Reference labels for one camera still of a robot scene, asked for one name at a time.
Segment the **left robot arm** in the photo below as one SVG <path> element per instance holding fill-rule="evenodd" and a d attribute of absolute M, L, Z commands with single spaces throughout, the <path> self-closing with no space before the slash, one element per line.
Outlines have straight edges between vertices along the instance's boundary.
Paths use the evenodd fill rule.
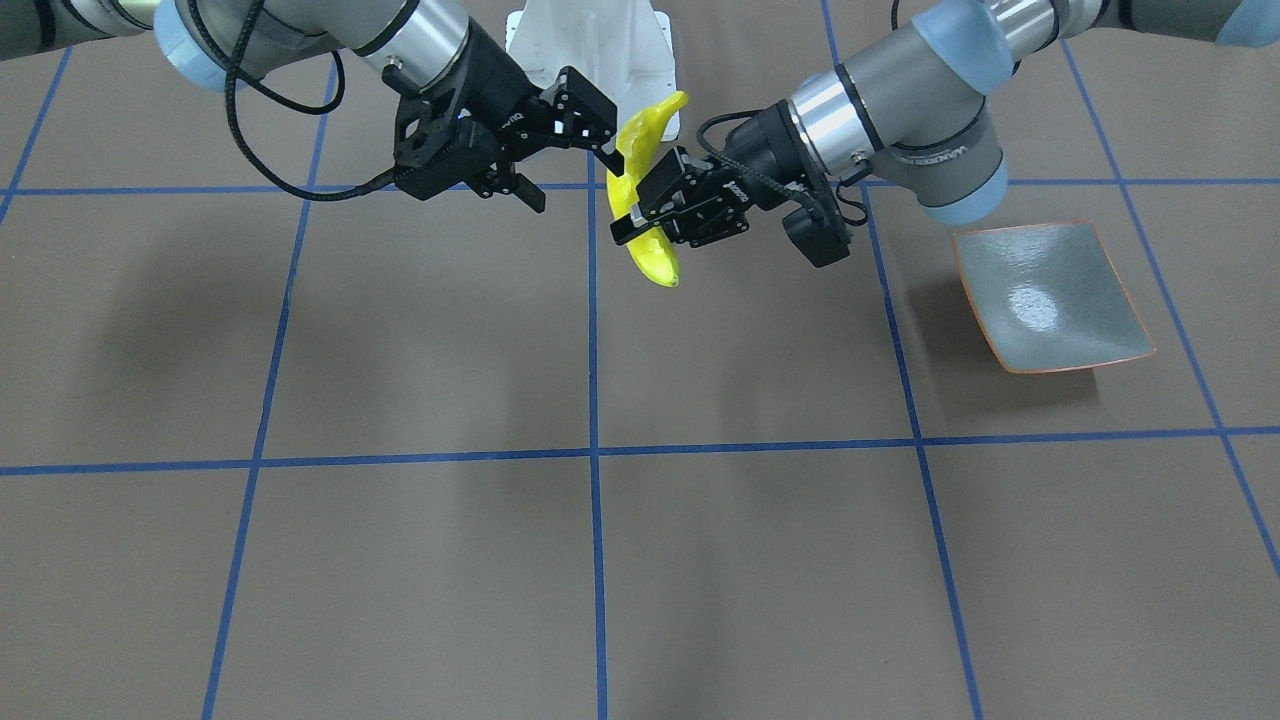
<path fill-rule="evenodd" d="M 849 255 L 858 225 L 836 186 L 868 176 L 910 190 L 941 224 L 969 224 L 1009 187 L 988 101 L 1021 60 L 1093 28 L 1263 47 L 1277 17 L 1275 1 L 942 1 L 790 97 L 730 114 L 722 149 L 671 149 L 611 233 L 618 245 L 659 231 L 700 247 L 746 231 L 751 209 L 792 202 L 785 233 L 826 266 Z"/>

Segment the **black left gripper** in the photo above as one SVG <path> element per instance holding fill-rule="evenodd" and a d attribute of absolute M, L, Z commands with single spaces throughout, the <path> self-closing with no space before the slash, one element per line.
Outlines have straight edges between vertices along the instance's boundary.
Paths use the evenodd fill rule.
<path fill-rule="evenodd" d="M 677 146 L 640 179 L 630 215 L 611 223 L 614 245 L 662 229 L 671 243 L 701 247 L 746 232 L 749 210 L 800 208 L 803 195 L 826 182 L 788 100 L 713 117 L 696 141 L 704 158 Z"/>

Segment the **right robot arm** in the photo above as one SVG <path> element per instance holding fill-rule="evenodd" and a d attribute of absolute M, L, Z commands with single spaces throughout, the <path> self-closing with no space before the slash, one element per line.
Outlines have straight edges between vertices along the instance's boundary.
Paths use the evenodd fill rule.
<path fill-rule="evenodd" d="M 512 195 L 534 211 L 544 192 L 517 164 L 544 149 L 581 149 L 620 174 L 612 149 L 616 105 L 582 73 L 562 68 L 547 87 L 457 1 L 5 1 L 3 59 L 150 32 L 165 59 L 191 83 L 223 96 L 230 135 L 255 169 L 278 188 L 314 202 L 339 202 L 394 186 L 428 200 L 465 184 L 476 195 Z M 340 192 L 287 183 L 250 149 L 237 92 L 250 87 L 310 115 L 312 106 L 270 90 L 276 69 L 348 50 L 396 91 L 390 169 Z"/>

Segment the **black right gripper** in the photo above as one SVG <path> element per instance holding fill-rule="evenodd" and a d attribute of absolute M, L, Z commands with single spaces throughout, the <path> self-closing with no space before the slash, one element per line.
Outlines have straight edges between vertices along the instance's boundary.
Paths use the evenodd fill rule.
<path fill-rule="evenodd" d="M 562 67 L 549 86 L 536 86 L 471 20 L 454 65 L 399 100 L 393 182 L 419 200 L 467 184 L 481 197 L 512 196 L 541 214 L 547 195 L 516 163 L 544 149 L 581 149 L 621 177 L 616 132 L 617 106 L 579 68 Z"/>

